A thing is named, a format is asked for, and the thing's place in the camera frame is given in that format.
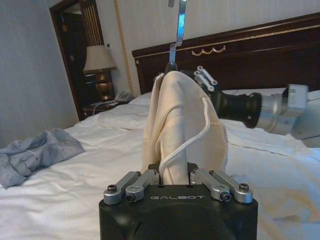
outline telephone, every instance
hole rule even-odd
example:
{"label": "telephone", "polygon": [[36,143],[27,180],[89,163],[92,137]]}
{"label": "telephone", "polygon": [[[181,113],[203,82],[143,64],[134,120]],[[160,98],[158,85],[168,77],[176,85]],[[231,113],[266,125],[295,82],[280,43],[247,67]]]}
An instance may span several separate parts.
{"label": "telephone", "polygon": [[119,92],[116,96],[115,96],[115,101],[119,102],[119,103],[127,103],[129,101],[131,101],[132,96],[130,93],[128,93],[127,91],[121,91]]}

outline white drawstring cord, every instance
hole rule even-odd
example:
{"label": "white drawstring cord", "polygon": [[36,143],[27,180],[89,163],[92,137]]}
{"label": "white drawstring cord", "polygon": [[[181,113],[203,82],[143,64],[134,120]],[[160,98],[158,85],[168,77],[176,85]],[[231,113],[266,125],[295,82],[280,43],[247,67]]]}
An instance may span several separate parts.
{"label": "white drawstring cord", "polygon": [[190,138],[189,140],[185,141],[183,144],[181,144],[176,150],[174,150],[172,153],[170,153],[168,156],[165,157],[164,160],[160,162],[159,165],[159,173],[161,175],[161,178],[163,179],[164,171],[167,168],[167,166],[174,160],[173,158],[176,157],[179,153],[181,153],[186,147],[188,147],[193,142],[197,141],[198,139],[202,138],[209,130],[210,128],[210,116],[208,112],[209,104],[208,100],[203,97],[202,102],[204,105],[203,111],[204,111],[204,119],[205,119],[205,125],[204,128],[196,135]]}

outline wall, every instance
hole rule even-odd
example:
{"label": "wall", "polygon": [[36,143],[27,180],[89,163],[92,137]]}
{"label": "wall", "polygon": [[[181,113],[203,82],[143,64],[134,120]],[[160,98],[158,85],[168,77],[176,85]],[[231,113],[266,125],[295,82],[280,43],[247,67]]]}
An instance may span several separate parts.
{"label": "wall", "polygon": [[[53,5],[59,0],[47,0]],[[118,0],[134,95],[140,94],[132,50],[174,42],[177,12],[168,0]],[[110,43],[117,70],[115,89],[128,89],[114,0],[96,0],[104,42]],[[320,0],[188,0],[184,39],[319,12]]]}
{"label": "wall", "polygon": [[0,148],[78,121],[45,1],[0,1]]}

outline nightstand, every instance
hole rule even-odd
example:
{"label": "nightstand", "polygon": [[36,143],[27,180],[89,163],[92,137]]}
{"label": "nightstand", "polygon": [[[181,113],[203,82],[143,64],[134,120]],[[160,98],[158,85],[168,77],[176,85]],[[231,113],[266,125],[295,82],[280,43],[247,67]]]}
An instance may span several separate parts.
{"label": "nightstand", "polygon": [[92,106],[92,105],[85,105],[84,107],[82,107],[82,111],[83,111],[84,117],[87,118],[92,115],[96,115],[98,113],[113,109],[116,106],[123,105],[123,104],[127,104],[127,102],[118,102],[117,104],[104,103],[97,106],[96,108],[95,106]]}

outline screw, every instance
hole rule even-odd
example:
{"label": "screw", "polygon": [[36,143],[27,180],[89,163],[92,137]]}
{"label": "screw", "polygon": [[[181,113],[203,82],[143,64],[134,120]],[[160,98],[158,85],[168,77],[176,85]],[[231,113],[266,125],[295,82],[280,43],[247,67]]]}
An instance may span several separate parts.
{"label": "screw", "polygon": [[136,196],[133,193],[128,193],[125,196],[125,199],[129,202],[129,203],[133,203],[136,200]]}
{"label": "screw", "polygon": [[107,188],[109,193],[115,193],[117,191],[117,185],[111,184]]}
{"label": "screw", "polygon": [[249,185],[246,183],[240,183],[239,184],[239,190],[242,192],[248,192],[249,191]]}
{"label": "screw", "polygon": [[224,191],[224,192],[222,192],[222,193],[220,194],[220,198],[221,198],[221,200],[224,201],[224,202],[229,202],[229,201],[231,200],[231,194],[228,193],[228,192],[226,192],[226,191]]}

